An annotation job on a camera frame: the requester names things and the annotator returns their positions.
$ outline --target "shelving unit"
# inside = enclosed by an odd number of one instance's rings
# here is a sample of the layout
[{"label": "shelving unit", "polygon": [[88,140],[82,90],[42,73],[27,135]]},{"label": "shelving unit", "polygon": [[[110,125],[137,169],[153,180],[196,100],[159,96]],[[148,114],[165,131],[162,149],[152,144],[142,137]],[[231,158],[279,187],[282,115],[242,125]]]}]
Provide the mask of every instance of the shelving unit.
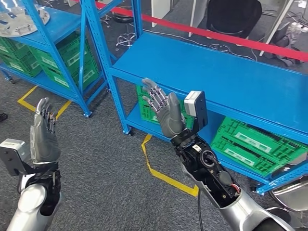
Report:
[{"label": "shelving unit", "polygon": [[[224,116],[228,116],[288,138],[308,143],[308,77],[301,73],[209,50],[183,41],[143,32],[140,1],[131,0],[137,41],[115,64],[112,64],[100,16],[119,1],[112,1],[100,12],[91,0],[82,1],[90,19],[94,40],[112,91],[123,132],[131,127],[162,140],[159,125],[143,121],[136,105],[125,115],[116,78],[141,85],[151,78],[165,91],[183,99],[191,90],[204,90],[208,125],[199,134],[211,143]],[[257,192],[273,188],[308,174],[308,160],[272,178],[259,176],[217,152],[225,167],[260,182]]]},{"label": "shelving unit", "polygon": [[[65,80],[68,83],[69,88],[65,88],[51,81],[44,72],[41,72],[35,78],[30,78],[17,70],[8,67],[5,64],[0,64],[0,69],[3,71],[5,78],[7,80],[10,80],[11,77],[8,75],[8,73],[12,73],[17,77],[31,82],[32,84],[39,85],[54,94],[74,101],[79,104],[82,108],[85,117],[89,117],[92,112],[88,108],[88,105],[103,88],[105,88],[107,85],[107,82],[105,79],[104,72],[101,71],[97,79],[83,90],[83,63],[85,30],[88,22],[85,12],[82,11],[82,15],[76,15],[54,8],[45,7],[45,9],[50,14],[50,20],[46,25],[44,25],[34,6],[33,1],[22,0],[21,2],[26,7],[27,13],[31,16],[38,30],[29,35],[14,37],[12,39],[50,53],[55,61],[57,66],[59,67],[60,71],[63,75]],[[5,7],[8,8],[14,6],[14,4],[13,4],[13,2],[7,2]],[[79,86],[76,86],[55,45],[71,34],[72,32],[75,31],[79,27],[80,27],[81,33],[81,55],[79,58],[79,81]],[[96,90],[91,93],[91,95],[88,96],[87,100],[85,100],[84,96],[90,92],[91,89],[93,89],[94,86],[96,86]]]}]

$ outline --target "red barrier rope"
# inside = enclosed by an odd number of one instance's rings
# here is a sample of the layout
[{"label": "red barrier rope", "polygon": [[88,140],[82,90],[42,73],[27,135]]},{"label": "red barrier rope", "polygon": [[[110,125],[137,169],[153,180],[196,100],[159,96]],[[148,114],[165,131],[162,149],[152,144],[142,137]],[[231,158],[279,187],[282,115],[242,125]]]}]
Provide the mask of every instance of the red barrier rope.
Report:
[{"label": "red barrier rope", "polygon": [[[98,8],[103,8],[104,6],[106,6],[106,4],[100,3],[100,2],[96,2],[96,6]],[[111,11],[115,12],[115,13],[128,15],[128,16],[133,16],[133,12],[131,10],[124,9],[121,7],[114,7]],[[196,28],[193,26],[186,26],[186,25],[180,24],[180,23],[172,23],[172,22],[151,17],[151,16],[148,16],[145,14],[142,14],[142,19],[146,22],[157,23],[162,26],[166,26],[166,27],[170,27],[170,28],[185,31],[185,32],[192,32],[194,34],[197,34],[197,35],[211,37],[213,39],[229,42],[229,43],[233,43],[233,44],[239,44],[239,45],[242,45],[242,46],[245,46],[248,48],[252,48],[252,49],[259,50],[259,51],[266,51],[269,53],[274,53],[277,55],[286,56],[286,57],[293,58],[293,59],[298,59],[298,60],[302,60],[305,62],[308,61],[308,52],[294,51],[294,50],[288,49],[288,48],[278,47],[275,45],[265,44],[262,42],[257,42],[257,41],[252,41],[252,40],[247,40],[244,38],[220,34],[220,33],[214,32],[214,31]]]}]

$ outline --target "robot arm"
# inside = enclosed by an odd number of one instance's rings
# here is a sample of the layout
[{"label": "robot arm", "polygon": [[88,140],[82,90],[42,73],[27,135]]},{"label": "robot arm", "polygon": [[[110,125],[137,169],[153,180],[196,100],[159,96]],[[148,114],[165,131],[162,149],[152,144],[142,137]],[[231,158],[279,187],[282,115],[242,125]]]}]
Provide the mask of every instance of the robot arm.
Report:
[{"label": "robot arm", "polygon": [[174,93],[166,96],[149,79],[143,79],[151,99],[143,97],[156,114],[162,131],[171,138],[183,172],[205,193],[234,231],[292,231],[285,221],[257,204],[231,177],[216,154],[197,132],[208,123],[203,91],[191,91],[184,100],[187,114],[195,117],[192,130],[185,127]]},{"label": "robot arm", "polygon": [[20,198],[8,231],[45,231],[51,223],[62,200],[57,159],[60,151],[54,133],[55,115],[49,112],[48,98],[37,106],[30,129],[30,151],[25,142],[6,139],[0,144],[0,157],[11,176],[20,176]]}]

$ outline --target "green crate stack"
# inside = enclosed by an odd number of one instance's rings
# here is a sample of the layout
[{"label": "green crate stack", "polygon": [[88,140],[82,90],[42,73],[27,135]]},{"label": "green crate stack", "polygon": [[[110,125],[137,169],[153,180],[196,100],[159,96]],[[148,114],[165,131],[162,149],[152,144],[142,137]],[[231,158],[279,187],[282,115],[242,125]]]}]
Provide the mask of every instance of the green crate stack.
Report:
[{"label": "green crate stack", "polygon": [[[93,81],[98,78],[98,68],[97,68],[97,65],[95,63],[95,61],[89,60],[85,64],[85,65],[84,67],[84,76],[83,76],[84,83],[82,85],[83,89],[88,87]],[[63,74],[60,73],[60,71],[54,69],[54,68],[46,67],[44,65],[42,65],[42,67],[46,73],[46,75],[48,75],[50,79],[55,81],[58,84],[60,84],[62,86],[69,88],[69,84],[63,76]],[[73,81],[76,85],[79,83],[79,69],[75,70],[71,75]]]},{"label": "green crate stack", "polygon": [[308,151],[308,145],[225,118],[211,148],[262,176],[267,176]]},{"label": "green crate stack", "polygon": [[[143,90],[143,87],[137,85],[137,95],[138,96],[139,107],[140,108],[141,118],[143,120],[159,124],[156,118],[156,114],[152,110],[152,108],[146,101],[143,99],[143,96],[149,97],[146,91]],[[185,118],[185,122],[187,128],[192,128],[193,125],[194,117],[187,115],[183,101],[180,100],[181,112]]]},{"label": "green crate stack", "polygon": [[[64,61],[65,65],[67,67],[72,79],[78,84],[80,58],[80,35],[76,32],[73,32],[59,42],[56,45],[56,47],[61,55],[62,59]],[[51,54],[35,48],[30,48],[30,50],[34,56],[35,56],[42,68],[50,79],[69,88],[69,84],[65,80]],[[98,68],[87,40],[86,45],[85,46],[84,59],[83,88],[85,89],[91,82],[98,78]]]},{"label": "green crate stack", "polygon": [[0,58],[9,67],[30,77],[35,77],[42,71],[28,46],[9,38],[0,37]]}]

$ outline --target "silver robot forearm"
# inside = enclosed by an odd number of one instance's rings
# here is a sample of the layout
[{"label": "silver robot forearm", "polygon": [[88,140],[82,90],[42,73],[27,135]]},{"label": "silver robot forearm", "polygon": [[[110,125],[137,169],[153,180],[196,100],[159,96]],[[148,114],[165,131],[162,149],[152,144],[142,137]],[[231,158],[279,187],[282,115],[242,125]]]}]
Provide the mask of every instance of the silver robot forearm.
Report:
[{"label": "silver robot forearm", "polygon": [[47,190],[41,184],[32,184],[26,187],[21,192],[18,207],[7,230],[46,231],[62,201],[62,196],[60,195],[58,204],[50,216],[45,216],[41,212],[46,198]]},{"label": "silver robot forearm", "polygon": [[236,201],[223,208],[219,208],[220,212],[234,231],[293,231],[284,220],[271,214],[245,193],[241,190],[241,194]]}]

